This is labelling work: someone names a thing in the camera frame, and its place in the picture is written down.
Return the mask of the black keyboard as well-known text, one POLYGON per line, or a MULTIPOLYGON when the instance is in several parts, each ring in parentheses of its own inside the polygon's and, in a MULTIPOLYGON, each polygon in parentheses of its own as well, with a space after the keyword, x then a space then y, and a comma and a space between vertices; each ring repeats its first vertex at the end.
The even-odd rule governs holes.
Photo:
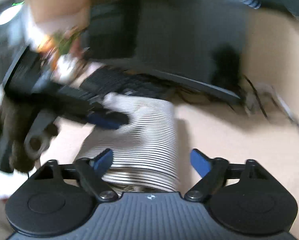
POLYGON ((117 93, 163 100, 175 92, 174 86, 168 81, 152 75, 133 74, 114 66, 98 68, 79 87, 99 96, 117 93))

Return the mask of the black monitor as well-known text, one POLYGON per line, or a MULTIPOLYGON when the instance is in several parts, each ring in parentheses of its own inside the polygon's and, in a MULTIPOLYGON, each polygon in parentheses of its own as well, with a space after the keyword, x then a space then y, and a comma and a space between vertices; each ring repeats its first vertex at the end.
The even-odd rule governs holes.
POLYGON ((237 104, 242 0, 90 0, 86 57, 237 104))

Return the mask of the black white striped sweater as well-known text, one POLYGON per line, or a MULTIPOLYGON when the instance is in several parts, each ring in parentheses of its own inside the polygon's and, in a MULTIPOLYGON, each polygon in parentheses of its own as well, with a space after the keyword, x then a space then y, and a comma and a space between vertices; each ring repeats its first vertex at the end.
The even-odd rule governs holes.
POLYGON ((113 164, 102 179, 118 194, 177 191, 177 131, 172 103, 110 93, 103 104, 127 114, 129 124, 117 130, 95 127, 76 158, 94 158, 106 148, 113 150, 113 164))

